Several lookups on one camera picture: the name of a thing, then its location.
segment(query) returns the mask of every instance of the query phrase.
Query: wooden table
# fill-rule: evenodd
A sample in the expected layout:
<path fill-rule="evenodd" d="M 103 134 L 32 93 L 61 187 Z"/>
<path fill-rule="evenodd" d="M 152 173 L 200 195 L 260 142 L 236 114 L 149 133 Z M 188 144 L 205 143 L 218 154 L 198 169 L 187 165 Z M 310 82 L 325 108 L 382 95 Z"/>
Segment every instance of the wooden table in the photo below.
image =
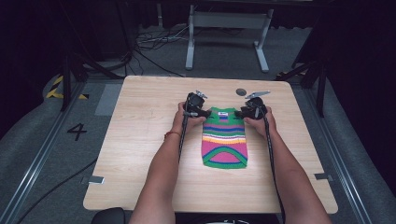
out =
<path fill-rule="evenodd" d="M 211 106 L 239 109 L 247 94 L 271 91 L 262 96 L 273 108 L 277 128 L 290 151 L 304 167 L 330 214 L 337 204 L 323 173 L 318 154 L 306 129 L 289 83 L 187 77 L 127 77 L 110 121 L 93 175 L 103 176 L 102 185 L 89 185 L 84 206 L 91 210 L 123 207 L 134 210 L 146 180 L 149 164 L 170 130 L 177 103 L 199 90 Z M 202 127 L 186 135 L 179 165 L 173 205 L 177 212 L 278 213 L 280 212 L 270 168 L 268 149 L 256 131 L 246 125 L 246 169 L 221 170 L 203 165 Z"/>

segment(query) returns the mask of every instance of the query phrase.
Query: metal stand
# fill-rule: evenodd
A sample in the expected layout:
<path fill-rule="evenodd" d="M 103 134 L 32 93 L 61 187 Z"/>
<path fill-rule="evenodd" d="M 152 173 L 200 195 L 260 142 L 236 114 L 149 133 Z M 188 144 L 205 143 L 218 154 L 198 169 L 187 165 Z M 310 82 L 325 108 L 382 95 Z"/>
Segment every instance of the metal stand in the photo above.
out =
<path fill-rule="evenodd" d="M 194 6 L 191 5 L 189 19 L 190 37 L 187 49 L 186 69 L 192 69 L 194 59 L 194 27 L 224 27 L 262 30 L 260 39 L 254 42 L 254 48 L 262 71 L 267 73 L 269 68 L 262 51 L 262 46 L 267 36 L 273 12 L 273 9 L 268 10 L 267 14 L 199 12 L 195 11 Z"/>
<path fill-rule="evenodd" d="M 275 81 L 286 81 L 306 70 L 305 76 L 300 81 L 304 89 L 310 89 L 318 79 L 317 110 L 321 117 L 323 114 L 324 90 L 326 85 L 326 65 L 324 62 L 311 62 L 294 68 L 288 73 L 281 73 Z"/>

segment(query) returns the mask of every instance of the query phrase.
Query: pink stripe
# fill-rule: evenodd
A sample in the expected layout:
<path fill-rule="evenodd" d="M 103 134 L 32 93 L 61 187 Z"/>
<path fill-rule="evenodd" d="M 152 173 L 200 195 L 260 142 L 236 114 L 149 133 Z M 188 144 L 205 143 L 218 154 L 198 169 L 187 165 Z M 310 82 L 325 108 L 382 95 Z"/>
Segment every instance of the pink stripe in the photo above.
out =
<path fill-rule="evenodd" d="M 204 124 L 205 127 L 232 129 L 232 128 L 245 128 L 245 125 L 218 125 L 218 124 Z"/>
<path fill-rule="evenodd" d="M 227 152 L 220 152 L 216 156 L 210 159 L 211 161 L 220 161 L 220 162 L 238 162 L 238 158 L 235 155 L 227 153 Z"/>
<path fill-rule="evenodd" d="M 225 146 L 223 144 L 218 144 L 218 143 L 213 143 L 213 142 L 206 142 L 202 141 L 202 155 L 206 155 L 208 152 L 210 152 L 213 148 L 215 147 L 221 147 Z M 232 147 L 235 148 L 237 151 L 239 151 L 242 155 L 244 155 L 246 158 L 248 157 L 248 149 L 247 145 L 244 143 L 237 143 L 237 144 L 229 144 L 226 145 L 227 147 Z"/>

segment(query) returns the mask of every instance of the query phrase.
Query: bracelet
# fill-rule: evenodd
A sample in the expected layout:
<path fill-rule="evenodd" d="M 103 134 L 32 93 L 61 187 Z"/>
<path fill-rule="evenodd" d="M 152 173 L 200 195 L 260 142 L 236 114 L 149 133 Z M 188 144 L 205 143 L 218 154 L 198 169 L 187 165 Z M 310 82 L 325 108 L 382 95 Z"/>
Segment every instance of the bracelet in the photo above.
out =
<path fill-rule="evenodd" d="M 169 135 L 169 134 L 171 134 L 171 133 L 175 133 L 175 132 L 172 132 L 172 131 L 169 131 L 169 132 L 167 132 L 166 134 L 164 134 L 163 135 L 163 141 L 165 141 L 165 139 L 166 139 L 166 137 Z"/>

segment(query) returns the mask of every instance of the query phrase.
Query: striped cloth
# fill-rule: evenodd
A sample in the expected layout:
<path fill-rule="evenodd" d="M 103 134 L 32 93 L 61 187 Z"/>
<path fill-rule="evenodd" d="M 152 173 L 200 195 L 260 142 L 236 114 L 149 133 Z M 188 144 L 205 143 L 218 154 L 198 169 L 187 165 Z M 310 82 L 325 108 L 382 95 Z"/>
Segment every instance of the striped cloth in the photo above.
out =
<path fill-rule="evenodd" d="M 248 165 L 245 123 L 234 108 L 212 107 L 204 123 L 202 158 L 204 165 L 220 169 L 240 169 Z"/>

